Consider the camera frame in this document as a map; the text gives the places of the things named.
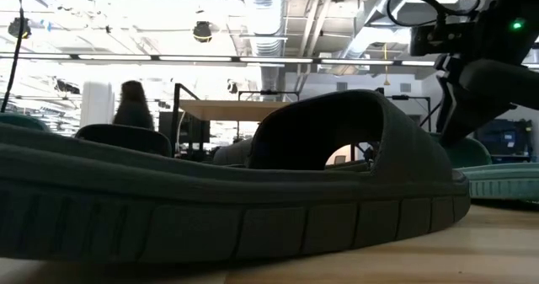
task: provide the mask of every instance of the chair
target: chair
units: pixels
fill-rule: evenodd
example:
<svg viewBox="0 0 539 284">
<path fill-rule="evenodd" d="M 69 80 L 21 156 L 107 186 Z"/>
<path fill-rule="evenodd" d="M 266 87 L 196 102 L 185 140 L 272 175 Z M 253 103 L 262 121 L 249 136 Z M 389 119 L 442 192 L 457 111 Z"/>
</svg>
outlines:
<svg viewBox="0 0 539 284">
<path fill-rule="evenodd" d="M 19 115 L 12 113 L 0 114 L 0 123 L 24 127 L 37 131 L 51 132 L 49 126 L 47 126 L 43 121 L 40 121 L 29 115 Z"/>
<path fill-rule="evenodd" d="M 148 129 L 96 124 L 81 128 L 75 137 L 139 152 L 160 154 L 168 158 L 172 157 L 172 148 L 167 137 Z"/>
</svg>

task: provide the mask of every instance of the table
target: table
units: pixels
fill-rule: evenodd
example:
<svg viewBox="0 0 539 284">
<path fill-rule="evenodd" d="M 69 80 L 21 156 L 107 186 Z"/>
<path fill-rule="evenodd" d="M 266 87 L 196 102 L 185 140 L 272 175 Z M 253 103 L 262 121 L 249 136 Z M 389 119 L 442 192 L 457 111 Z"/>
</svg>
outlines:
<svg viewBox="0 0 539 284">
<path fill-rule="evenodd" d="M 1 284 L 539 283 L 539 212 L 472 206 L 447 230 L 391 244 L 239 265 L 0 260 Z"/>
<path fill-rule="evenodd" d="M 179 107 L 202 121 L 262 121 L 288 102 L 180 100 Z"/>
</svg>

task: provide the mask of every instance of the dark hair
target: dark hair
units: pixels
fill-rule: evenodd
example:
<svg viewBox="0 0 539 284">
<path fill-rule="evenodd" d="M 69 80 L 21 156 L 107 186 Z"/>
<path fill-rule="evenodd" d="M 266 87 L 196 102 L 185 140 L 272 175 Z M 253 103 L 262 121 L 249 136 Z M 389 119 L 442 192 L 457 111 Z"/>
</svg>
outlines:
<svg viewBox="0 0 539 284">
<path fill-rule="evenodd" d="M 140 82 L 128 81 L 121 85 L 120 106 L 113 123 L 153 130 L 152 114 Z"/>
</svg>

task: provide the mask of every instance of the wooden surface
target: wooden surface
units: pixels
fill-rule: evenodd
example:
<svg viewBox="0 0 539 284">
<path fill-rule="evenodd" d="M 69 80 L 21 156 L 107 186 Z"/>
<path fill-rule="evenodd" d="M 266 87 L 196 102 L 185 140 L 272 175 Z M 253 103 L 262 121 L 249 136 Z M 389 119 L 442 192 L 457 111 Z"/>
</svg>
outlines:
<svg viewBox="0 0 539 284">
<path fill-rule="evenodd" d="M 181 100 L 179 108 L 203 121 L 262 121 L 287 102 Z"/>
<path fill-rule="evenodd" d="M 539 283 L 539 212 L 473 206 L 452 228 L 367 249 L 241 265 L 0 260 L 2 284 Z"/>
</svg>

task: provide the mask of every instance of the computer monitor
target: computer monitor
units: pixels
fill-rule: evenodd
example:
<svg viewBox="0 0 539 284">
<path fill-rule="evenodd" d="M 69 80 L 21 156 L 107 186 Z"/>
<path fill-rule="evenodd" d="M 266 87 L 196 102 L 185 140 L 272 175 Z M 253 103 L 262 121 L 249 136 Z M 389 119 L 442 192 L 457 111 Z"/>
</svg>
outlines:
<svg viewBox="0 0 539 284">
<path fill-rule="evenodd" d="M 178 121 L 181 119 L 183 112 L 178 113 Z M 193 133 L 191 135 L 191 141 L 193 143 L 198 142 L 210 142 L 210 122 L 201 121 L 197 118 L 189 115 L 185 115 L 182 120 L 182 125 L 179 128 L 179 143 L 189 142 L 189 124 L 193 121 Z M 172 128 L 172 112 L 165 111 L 159 112 L 159 132 L 168 137 L 169 140 L 175 140 L 176 136 L 171 136 Z"/>
</svg>

